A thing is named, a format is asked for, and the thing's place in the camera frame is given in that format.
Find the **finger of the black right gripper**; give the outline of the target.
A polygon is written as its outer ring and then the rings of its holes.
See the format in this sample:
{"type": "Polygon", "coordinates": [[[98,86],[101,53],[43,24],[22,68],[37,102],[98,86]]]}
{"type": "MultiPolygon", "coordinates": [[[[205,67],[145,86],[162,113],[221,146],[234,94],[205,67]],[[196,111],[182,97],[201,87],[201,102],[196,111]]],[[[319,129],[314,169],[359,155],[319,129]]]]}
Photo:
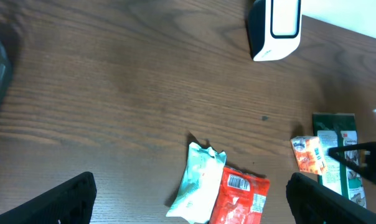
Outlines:
{"type": "Polygon", "coordinates": [[[376,142],[332,147],[327,153],[328,156],[376,185],[376,142]],[[344,156],[345,152],[356,152],[358,161],[354,162],[348,156],[344,156]]]}

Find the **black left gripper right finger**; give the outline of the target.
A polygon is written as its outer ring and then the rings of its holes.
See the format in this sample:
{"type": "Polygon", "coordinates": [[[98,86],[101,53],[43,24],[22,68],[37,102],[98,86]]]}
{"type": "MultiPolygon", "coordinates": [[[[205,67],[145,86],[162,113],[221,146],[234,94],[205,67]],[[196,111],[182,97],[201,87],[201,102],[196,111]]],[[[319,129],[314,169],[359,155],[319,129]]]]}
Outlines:
{"type": "Polygon", "coordinates": [[[295,172],[286,198],[296,223],[376,224],[376,213],[295,172]]]}

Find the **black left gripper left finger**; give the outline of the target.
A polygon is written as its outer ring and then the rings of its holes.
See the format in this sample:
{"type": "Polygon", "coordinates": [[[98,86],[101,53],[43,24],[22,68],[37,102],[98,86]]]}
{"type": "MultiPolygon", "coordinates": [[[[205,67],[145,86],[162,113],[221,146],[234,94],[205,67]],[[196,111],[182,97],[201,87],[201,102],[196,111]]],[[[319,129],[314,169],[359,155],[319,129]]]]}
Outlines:
{"type": "Polygon", "coordinates": [[[91,172],[74,178],[0,215],[0,224],[89,224],[96,199],[91,172]]]}

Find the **small orange box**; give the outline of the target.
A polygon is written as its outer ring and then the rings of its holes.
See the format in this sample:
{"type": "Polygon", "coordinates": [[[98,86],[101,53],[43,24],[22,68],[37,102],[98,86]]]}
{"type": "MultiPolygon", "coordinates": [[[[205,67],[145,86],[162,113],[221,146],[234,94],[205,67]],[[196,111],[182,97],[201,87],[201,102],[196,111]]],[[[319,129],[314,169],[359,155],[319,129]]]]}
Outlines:
{"type": "Polygon", "coordinates": [[[327,164],[319,137],[296,136],[290,140],[293,152],[301,172],[323,175],[327,164]]]}

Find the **green product pouch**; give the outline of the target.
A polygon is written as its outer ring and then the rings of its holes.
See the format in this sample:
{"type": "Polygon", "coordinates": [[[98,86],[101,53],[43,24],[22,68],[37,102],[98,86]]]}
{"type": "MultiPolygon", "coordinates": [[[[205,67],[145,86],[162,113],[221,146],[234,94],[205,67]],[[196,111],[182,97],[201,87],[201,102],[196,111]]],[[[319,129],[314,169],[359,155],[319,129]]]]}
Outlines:
{"type": "Polygon", "coordinates": [[[359,164],[357,150],[329,152],[335,147],[352,146],[358,143],[354,114],[313,114],[314,135],[320,139],[327,164],[327,172],[318,177],[318,182],[337,194],[366,208],[366,196],[362,177],[345,166],[345,162],[359,164]]]}

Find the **orange snack packet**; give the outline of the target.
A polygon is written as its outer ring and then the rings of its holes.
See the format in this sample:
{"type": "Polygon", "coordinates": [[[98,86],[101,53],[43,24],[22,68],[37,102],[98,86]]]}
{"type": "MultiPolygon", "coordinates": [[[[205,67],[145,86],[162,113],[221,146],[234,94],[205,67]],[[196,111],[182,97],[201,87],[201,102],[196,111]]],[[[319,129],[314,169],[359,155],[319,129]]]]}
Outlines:
{"type": "Polygon", "coordinates": [[[210,224],[260,224],[270,181],[225,166],[210,224]]]}

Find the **mint green wipes pack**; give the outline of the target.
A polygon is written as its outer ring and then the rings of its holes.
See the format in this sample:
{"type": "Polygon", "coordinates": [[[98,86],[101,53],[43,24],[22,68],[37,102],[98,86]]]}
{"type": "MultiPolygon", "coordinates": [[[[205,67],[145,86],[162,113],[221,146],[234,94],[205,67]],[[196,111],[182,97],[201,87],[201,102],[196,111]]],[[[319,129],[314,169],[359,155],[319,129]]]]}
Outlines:
{"type": "Polygon", "coordinates": [[[189,223],[209,222],[226,160],[225,152],[191,142],[176,199],[166,216],[181,217],[189,223]]]}

